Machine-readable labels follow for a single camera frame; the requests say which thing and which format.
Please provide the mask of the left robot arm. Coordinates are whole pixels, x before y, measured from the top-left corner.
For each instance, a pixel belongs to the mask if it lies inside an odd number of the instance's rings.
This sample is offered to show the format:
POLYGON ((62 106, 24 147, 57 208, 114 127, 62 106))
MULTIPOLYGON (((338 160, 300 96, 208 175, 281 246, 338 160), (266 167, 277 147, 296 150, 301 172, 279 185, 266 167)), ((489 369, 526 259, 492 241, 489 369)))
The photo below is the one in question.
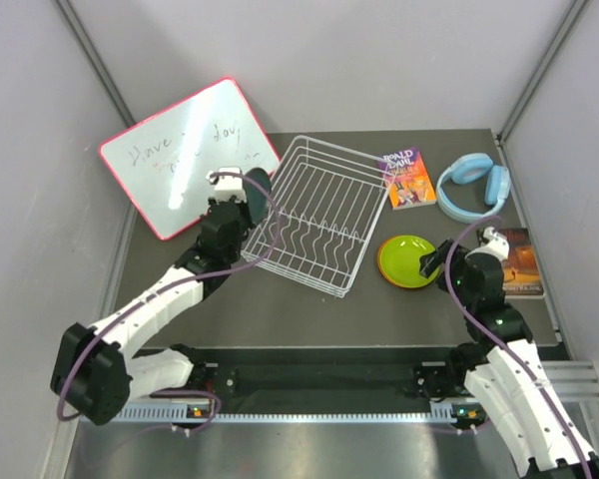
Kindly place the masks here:
POLYGON ((166 389, 196 395, 205 369, 183 345, 139 356, 138 351, 174 318, 201 303, 227 279, 255 222, 237 199, 211 201, 192 247, 132 302, 89 326, 63 334, 50 388, 95 425, 116 417, 128 401, 166 389))

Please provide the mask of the dark green plate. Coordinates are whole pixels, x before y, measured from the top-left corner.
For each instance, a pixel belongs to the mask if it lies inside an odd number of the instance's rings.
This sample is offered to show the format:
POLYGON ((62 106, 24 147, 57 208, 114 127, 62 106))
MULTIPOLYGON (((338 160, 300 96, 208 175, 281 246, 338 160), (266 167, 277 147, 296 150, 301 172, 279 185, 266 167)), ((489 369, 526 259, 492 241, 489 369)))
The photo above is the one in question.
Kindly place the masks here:
POLYGON ((250 180, 243 180, 243 186, 247 197, 251 224, 256 227, 268 212, 267 195, 272 191, 272 182, 269 174, 261 168, 249 170, 246 177, 250 180))

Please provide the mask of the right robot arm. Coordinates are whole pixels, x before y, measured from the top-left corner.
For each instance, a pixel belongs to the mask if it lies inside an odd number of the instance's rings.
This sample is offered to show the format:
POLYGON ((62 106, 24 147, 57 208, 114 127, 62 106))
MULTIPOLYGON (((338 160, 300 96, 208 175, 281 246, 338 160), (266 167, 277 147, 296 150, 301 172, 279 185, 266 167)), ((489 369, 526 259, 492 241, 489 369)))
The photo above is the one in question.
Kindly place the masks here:
POLYGON ((508 244, 469 250, 448 239, 417 259, 458 305, 472 340, 451 349, 448 387, 470 394, 503 439, 522 478, 599 478, 599 455, 566 412, 523 315, 503 289, 508 244))

